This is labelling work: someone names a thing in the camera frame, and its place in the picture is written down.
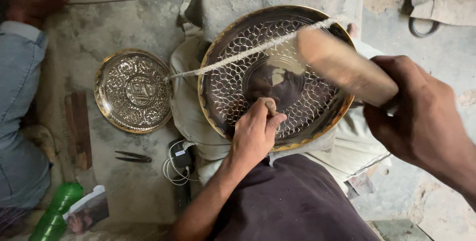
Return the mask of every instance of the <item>plastic bottle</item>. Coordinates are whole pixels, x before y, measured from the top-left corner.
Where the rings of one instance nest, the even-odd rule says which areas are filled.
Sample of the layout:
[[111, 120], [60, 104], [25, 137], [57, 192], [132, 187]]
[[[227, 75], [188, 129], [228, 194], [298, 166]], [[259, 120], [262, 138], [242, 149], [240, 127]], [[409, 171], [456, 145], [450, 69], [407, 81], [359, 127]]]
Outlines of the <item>plastic bottle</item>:
[[43, 214], [29, 241], [57, 241], [66, 230], [63, 220], [69, 208], [83, 196], [83, 188], [79, 183], [63, 183], [56, 190], [56, 194]]

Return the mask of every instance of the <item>wooden plank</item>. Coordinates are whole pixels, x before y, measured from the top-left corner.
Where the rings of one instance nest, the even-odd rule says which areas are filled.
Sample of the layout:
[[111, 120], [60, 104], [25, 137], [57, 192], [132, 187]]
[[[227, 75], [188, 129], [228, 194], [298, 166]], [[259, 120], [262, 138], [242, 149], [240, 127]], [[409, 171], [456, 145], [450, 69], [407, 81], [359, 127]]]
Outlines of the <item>wooden plank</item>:
[[65, 97], [68, 123], [69, 154], [72, 162], [83, 170], [92, 166], [86, 92], [74, 92]]

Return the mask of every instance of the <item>wooden stick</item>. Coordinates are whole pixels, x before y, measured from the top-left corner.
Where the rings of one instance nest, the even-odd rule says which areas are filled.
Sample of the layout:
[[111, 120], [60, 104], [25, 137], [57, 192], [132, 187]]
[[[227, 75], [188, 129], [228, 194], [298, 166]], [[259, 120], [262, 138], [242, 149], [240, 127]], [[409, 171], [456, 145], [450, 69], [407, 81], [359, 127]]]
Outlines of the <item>wooden stick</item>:
[[271, 114], [271, 116], [274, 117], [278, 114], [278, 112], [276, 112], [276, 105], [273, 104], [272, 101], [266, 101], [265, 106], [266, 106], [266, 108], [268, 108], [268, 111]]
[[316, 73], [369, 104], [380, 107], [398, 93], [396, 83], [380, 67], [321, 30], [299, 30], [297, 43]]

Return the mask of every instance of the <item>pliers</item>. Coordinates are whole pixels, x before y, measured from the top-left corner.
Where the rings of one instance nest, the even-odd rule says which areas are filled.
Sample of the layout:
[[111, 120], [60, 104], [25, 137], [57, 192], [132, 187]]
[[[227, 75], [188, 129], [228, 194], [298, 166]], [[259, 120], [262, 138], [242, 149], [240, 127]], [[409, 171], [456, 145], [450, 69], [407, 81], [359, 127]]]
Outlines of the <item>pliers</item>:
[[152, 159], [148, 156], [145, 155], [139, 155], [136, 153], [129, 153], [129, 152], [122, 152], [122, 151], [115, 151], [116, 153], [123, 154], [123, 155], [128, 155], [131, 157], [135, 158], [129, 158], [129, 157], [116, 157], [116, 159], [119, 160], [124, 160], [124, 161], [129, 161], [129, 162], [136, 162], [136, 163], [150, 163], [152, 162]]

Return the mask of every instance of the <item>engraved brass plate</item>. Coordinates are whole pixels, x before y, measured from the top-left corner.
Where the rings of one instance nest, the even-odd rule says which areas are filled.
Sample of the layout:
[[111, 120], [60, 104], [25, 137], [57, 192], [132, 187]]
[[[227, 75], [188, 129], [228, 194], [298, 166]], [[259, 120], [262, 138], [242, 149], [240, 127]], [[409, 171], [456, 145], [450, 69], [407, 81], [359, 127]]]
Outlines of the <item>engraved brass plate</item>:
[[[328, 18], [318, 10], [296, 5], [254, 11], [222, 31], [205, 54], [201, 67]], [[339, 23], [322, 30], [354, 48]], [[235, 123], [253, 102], [258, 97], [273, 97], [277, 111], [288, 116], [277, 129], [273, 151], [300, 147], [322, 136], [346, 113], [354, 96], [320, 77], [309, 66], [300, 73], [290, 71], [297, 65], [297, 58], [295, 41], [286, 41], [200, 75], [200, 105], [211, 126], [232, 139]]]
[[169, 68], [156, 56], [139, 49], [115, 52], [96, 73], [94, 96], [102, 114], [130, 133], [150, 133], [172, 116], [172, 88], [164, 78]]

